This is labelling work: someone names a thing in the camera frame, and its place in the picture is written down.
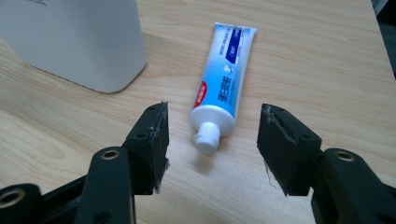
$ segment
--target wood grain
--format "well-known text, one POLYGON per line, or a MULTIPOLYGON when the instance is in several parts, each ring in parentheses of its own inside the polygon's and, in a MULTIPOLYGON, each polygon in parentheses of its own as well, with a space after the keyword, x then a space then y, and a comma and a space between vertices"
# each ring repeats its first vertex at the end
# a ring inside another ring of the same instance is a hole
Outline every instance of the wood grain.
POLYGON ((119 146, 144 109, 169 102, 162 191, 136 196, 138 223, 314 223, 310 197, 284 197, 256 148, 262 103, 289 110, 322 149, 360 154, 396 187, 396 82, 369 0, 137 1, 148 64, 102 94, 37 70, 0 38, 0 188, 43 193, 119 146), (194 148, 189 113, 213 24, 258 28, 236 129, 211 156, 194 148))

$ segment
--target screw hole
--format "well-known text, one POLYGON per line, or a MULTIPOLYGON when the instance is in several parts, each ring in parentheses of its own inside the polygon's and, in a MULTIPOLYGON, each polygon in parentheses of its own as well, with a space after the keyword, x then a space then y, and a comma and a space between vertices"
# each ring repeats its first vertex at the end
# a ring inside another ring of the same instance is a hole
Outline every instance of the screw hole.
POLYGON ((111 219, 111 212, 109 211, 103 211, 98 214, 93 218, 93 224, 107 224, 110 223, 111 219))
POLYGON ((117 150, 109 150, 107 152, 104 152, 101 156, 103 160, 113 160, 117 158, 120 155, 120 152, 117 150))
POLYGON ((7 208, 24 198, 26 192, 23 189, 13 189, 0 196, 0 208, 7 208))
POLYGON ((342 161, 354 161, 355 157, 343 151, 337 151, 335 155, 342 161))

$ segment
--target white tube cap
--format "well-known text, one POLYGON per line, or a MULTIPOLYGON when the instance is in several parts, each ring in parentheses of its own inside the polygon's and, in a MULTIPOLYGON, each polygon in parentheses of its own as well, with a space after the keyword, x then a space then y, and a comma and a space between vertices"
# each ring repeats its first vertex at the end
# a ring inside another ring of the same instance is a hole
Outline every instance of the white tube cap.
POLYGON ((219 146, 220 130, 218 125, 206 122, 199 127, 198 134, 194 136, 195 147, 201 152, 212 153, 219 146))

